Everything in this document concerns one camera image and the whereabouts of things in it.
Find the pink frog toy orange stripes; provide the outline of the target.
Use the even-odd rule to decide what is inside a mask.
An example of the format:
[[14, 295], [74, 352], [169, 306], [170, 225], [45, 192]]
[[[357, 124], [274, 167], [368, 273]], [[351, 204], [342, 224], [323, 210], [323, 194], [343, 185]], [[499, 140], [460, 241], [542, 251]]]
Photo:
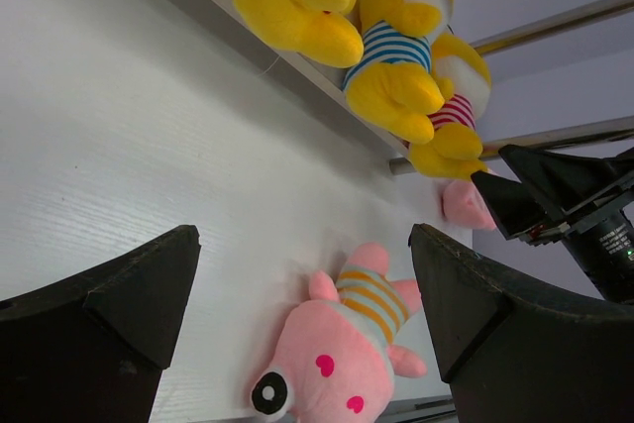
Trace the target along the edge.
[[263, 422], [374, 422], [398, 376], [419, 378], [425, 362], [395, 344], [422, 308], [414, 279], [390, 281], [389, 255], [378, 243], [358, 246], [337, 277], [310, 276], [307, 300], [288, 314], [272, 359], [250, 392]]

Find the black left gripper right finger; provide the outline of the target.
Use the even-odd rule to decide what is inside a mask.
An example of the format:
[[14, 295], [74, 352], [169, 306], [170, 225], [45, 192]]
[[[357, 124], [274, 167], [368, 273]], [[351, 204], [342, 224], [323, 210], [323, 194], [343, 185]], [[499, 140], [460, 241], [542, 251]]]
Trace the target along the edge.
[[427, 224], [409, 246], [462, 422], [629, 422], [633, 309], [551, 285]]

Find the yellow frog toy red stripes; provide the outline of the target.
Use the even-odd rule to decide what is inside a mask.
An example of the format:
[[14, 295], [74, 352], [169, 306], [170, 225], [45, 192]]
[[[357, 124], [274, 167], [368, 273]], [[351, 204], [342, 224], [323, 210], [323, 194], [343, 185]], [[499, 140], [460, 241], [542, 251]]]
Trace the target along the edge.
[[476, 120], [489, 102], [490, 71], [470, 44], [450, 32], [441, 34], [432, 45], [432, 59], [433, 76], [445, 87], [448, 99], [429, 116], [434, 127], [432, 141], [411, 145], [408, 159], [423, 175], [470, 180], [473, 173], [487, 170], [480, 159], [483, 144]]

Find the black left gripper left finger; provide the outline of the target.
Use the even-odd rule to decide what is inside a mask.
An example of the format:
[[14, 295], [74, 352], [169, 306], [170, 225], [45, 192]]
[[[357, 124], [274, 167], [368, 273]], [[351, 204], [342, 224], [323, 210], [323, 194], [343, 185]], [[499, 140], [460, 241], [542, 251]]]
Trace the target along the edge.
[[2, 421], [149, 421], [200, 250], [197, 228], [181, 225], [2, 300]]

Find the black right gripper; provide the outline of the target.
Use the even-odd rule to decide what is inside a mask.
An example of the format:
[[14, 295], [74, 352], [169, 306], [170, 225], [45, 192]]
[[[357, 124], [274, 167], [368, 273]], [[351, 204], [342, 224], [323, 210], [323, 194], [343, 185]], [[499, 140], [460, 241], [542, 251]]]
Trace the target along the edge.
[[478, 171], [472, 182], [505, 239], [530, 245], [581, 235], [633, 202], [633, 160], [509, 145], [501, 158], [520, 182]]

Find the yellow frog toy blue stripes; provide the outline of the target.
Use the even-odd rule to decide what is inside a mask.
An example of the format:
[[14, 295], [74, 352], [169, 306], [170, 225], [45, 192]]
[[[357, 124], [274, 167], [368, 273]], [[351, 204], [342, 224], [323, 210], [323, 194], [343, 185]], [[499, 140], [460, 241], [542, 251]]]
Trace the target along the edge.
[[364, 52], [343, 81], [351, 110], [411, 144], [430, 142], [430, 116], [447, 96], [432, 74], [432, 45], [453, 12], [454, 0], [360, 0]]

